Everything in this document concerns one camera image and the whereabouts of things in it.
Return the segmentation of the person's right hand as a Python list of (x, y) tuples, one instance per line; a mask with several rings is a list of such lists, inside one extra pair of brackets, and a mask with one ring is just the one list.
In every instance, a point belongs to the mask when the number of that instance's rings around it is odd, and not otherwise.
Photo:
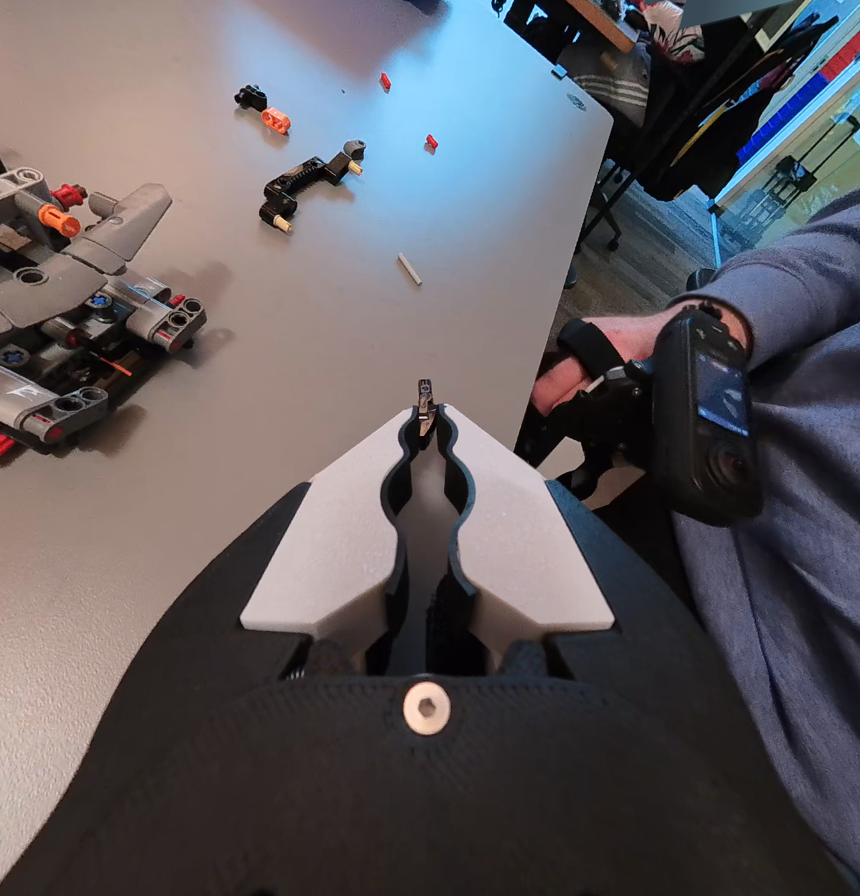
[[(649, 358), (656, 345), (657, 336), (671, 319), (687, 308), (710, 304), (720, 312), (720, 320), (733, 339), (743, 346), (749, 356), (752, 335), (748, 321), (733, 308), (712, 299), (692, 297), (651, 315), (599, 316), (586, 319), (597, 327), (619, 352), (622, 361), (643, 361)], [(530, 402), (543, 417), (563, 402), (571, 400), (577, 392), (585, 390), (597, 378), (591, 375), (579, 359), (569, 350), (558, 345), (554, 354), (544, 359), (541, 372), (536, 377)]]

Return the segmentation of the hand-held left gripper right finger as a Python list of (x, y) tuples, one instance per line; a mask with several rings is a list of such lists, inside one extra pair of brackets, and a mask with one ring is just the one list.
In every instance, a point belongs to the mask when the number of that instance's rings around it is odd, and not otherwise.
[(482, 644), (606, 631), (615, 616), (546, 480), (452, 405), (455, 470), (468, 494), (454, 532), (455, 572), (475, 593), (470, 631)]

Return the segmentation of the person's right forearm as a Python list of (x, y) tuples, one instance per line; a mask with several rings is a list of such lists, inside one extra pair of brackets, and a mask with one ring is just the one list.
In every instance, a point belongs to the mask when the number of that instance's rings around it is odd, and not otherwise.
[(690, 299), (742, 320), (752, 371), (810, 351), (860, 360), (860, 187), (672, 303)]

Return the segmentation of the black lego beam assembly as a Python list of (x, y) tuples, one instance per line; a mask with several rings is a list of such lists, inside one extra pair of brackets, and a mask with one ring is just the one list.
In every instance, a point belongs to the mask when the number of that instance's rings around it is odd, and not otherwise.
[(297, 211), (298, 196), (318, 183), (339, 185), (347, 175), (360, 176), (366, 143), (348, 140), (330, 161), (318, 156), (277, 175), (263, 189), (264, 201), (259, 208), (260, 220), (284, 233), (292, 231), (291, 220)]

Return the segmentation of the row of blue red bins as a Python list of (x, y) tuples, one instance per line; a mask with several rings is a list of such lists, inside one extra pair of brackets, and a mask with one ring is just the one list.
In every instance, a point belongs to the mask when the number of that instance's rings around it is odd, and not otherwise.
[(786, 127), (806, 106), (823, 93), (844, 71), (860, 59), (860, 41), (850, 40), (832, 56), (812, 77), (791, 97), (772, 113), (748, 142), (737, 152), (740, 166), (748, 162), (762, 150), (784, 127)]

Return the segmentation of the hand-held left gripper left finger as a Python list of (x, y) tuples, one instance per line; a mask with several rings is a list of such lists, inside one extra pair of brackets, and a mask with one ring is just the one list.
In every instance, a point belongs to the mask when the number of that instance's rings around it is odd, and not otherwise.
[(249, 631), (378, 641), (390, 628), (386, 588), (399, 535), (381, 487), (406, 458), (412, 408), (317, 473), (241, 613)]

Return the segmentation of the black orange lego model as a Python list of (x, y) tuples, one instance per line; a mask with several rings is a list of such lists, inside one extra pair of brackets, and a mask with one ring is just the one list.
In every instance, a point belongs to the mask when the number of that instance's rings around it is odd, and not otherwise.
[(0, 155), (0, 463), (77, 444), (207, 322), (195, 297), (129, 264), (172, 205), (164, 185), (122, 198)]

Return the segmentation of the dark white-striped cloth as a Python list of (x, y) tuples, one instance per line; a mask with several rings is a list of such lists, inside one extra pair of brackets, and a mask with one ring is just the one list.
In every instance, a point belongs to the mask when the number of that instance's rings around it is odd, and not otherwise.
[(651, 80), (651, 56), (646, 44), (637, 44), (630, 52), (622, 53), (580, 43), (570, 71), (572, 80), (599, 103), (636, 129), (644, 127)]

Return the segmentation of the floral cloth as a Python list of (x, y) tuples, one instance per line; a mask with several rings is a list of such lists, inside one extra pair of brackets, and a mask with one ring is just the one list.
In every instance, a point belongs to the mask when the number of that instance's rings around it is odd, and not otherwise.
[(664, 56), (677, 64), (702, 62), (706, 56), (701, 25), (682, 24), (685, 1), (645, 1), (640, 11), (647, 23), (648, 34)]

